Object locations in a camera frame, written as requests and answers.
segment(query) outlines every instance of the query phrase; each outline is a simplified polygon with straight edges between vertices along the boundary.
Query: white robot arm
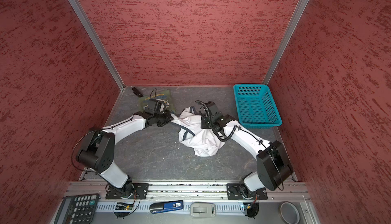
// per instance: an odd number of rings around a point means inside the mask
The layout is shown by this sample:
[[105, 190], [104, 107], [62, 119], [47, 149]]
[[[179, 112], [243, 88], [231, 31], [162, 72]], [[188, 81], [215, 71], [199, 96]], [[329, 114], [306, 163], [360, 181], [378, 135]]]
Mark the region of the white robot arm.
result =
[[[241, 182], [241, 194], [244, 197], [249, 197], [263, 187], [274, 191], [293, 172], [285, 148], [280, 142], [272, 143], [258, 137], [231, 116], [223, 116], [213, 102], [199, 102], [206, 111], [206, 116], [202, 116], [201, 128], [219, 133], [220, 140], [235, 140], [257, 160], [257, 172], [249, 174]], [[161, 106], [161, 102], [151, 99], [145, 112], [137, 112], [111, 126], [91, 129], [90, 136], [82, 142], [76, 160], [105, 179], [121, 198], [132, 197], [134, 190], [131, 178], [115, 164], [114, 146], [121, 139], [152, 124], [161, 127], [169, 123], [173, 118], [167, 110], [160, 112]]]

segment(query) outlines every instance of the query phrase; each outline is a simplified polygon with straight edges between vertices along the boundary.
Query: metal corner post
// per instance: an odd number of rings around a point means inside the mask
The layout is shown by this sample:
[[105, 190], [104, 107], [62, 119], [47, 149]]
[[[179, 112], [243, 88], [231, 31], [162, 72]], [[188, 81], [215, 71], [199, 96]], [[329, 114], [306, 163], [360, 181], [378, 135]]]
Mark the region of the metal corner post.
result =
[[277, 48], [276, 55], [274, 56], [273, 60], [271, 61], [269, 70], [267, 71], [262, 84], [267, 85], [269, 83], [271, 76], [274, 73], [274, 70], [276, 70], [278, 62], [280, 61], [282, 54], [284, 53], [284, 50], [287, 47], [293, 32], [295, 31], [297, 23], [299, 23], [300, 17], [302, 16], [304, 9], [307, 6], [308, 1], [309, 0], [299, 0], [297, 2], [297, 5], [296, 5], [296, 8], [292, 14], [291, 20], [288, 23], [287, 29], [285, 30], [285, 33], [284, 33], [284, 36], [282, 37], [280, 45]]
[[121, 91], [125, 89], [125, 84], [122, 81], [120, 75], [118, 74], [113, 62], [111, 61], [108, 53], [106, 52], [102, 42], [99, 39], [98, 34], [94, 30], [93, 26], [91, 25], [90, 20], [88, 19], [85, 11], [81, 7], [81, 4], [79, 0], [68, 0], [71, 4], [72, 8], [74, 9], [76, 15], [78, 16], [79, 20], [83, 24], [87, 34], [90, 36], [91, 41], [94, 43], [95, 48], [98, 50], [100, 56], [102, 57], [104, 63], [106, 64], [108, 70], [110, 71], [110, 74], [113, 76], [115, 82], [117, 83], [118, 87]]

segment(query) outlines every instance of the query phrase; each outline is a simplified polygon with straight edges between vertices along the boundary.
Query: crumpled white shirt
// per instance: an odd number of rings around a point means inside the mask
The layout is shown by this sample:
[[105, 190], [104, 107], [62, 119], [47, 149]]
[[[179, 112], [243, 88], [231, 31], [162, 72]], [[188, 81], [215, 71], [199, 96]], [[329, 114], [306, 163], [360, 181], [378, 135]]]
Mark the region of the crumpled white shirt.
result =
[[195, 155], [201, 157], [213, 156], [224, 145], [224, 142], [221, 142], [211, 129], [201, 129], [201, 115], [191, 113], [190, 107], [186, 108], [179, 117], [174, 114], [171, 114], [171, 116], [173, 117], [171, 122], [182, 125], [195, 134], [193, 136], [188, 133], [185, 140], [183, 140], [185, 129], [181, 128], [178, 134], [179, 142], [194, 148]]

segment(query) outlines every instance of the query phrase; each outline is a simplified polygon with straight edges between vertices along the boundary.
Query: blue plastic basket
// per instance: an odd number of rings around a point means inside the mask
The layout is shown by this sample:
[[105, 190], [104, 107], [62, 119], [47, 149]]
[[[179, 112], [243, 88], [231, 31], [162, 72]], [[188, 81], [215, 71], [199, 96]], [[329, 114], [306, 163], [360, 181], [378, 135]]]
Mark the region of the blue plastic basket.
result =
[[270, 128], [282, 124], [267, 85], [236, 84], [233, 90], [239, 122], [245, 128]]

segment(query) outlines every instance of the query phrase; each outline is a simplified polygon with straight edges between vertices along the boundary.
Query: gray table surface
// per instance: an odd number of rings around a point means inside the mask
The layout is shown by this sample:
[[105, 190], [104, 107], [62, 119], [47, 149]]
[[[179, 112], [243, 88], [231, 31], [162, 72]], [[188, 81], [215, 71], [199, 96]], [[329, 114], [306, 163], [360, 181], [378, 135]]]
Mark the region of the gray table surface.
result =
[[[120, 122], [139, 111], [138, 97], [132, 87], [126, 88], [115, 111], [112, 124]], [[149, 95], [155, 87], [137, 87]], [[238, 118], [232, 87], [156, 87], [158, 91], [169, 89], [177, 114], [194, 105], [196, 100], [213, 101], [223, 114]], [[257, 170], [256, 160], [247, 150], [233, 140], [228, 140], [216, 155], [198, 157], [194, 149], [179, 143], [180, 128], [171, 124], [164, 127], [148, 127], [124, 138], [115, 146], [116, 164], [133, 179], [143, 180], [223, 180], [237, 181]], [[251, 129], [261, 138], [275, 140], [272, 128]], [[87, 173], [86, 179], [98, 178]]]

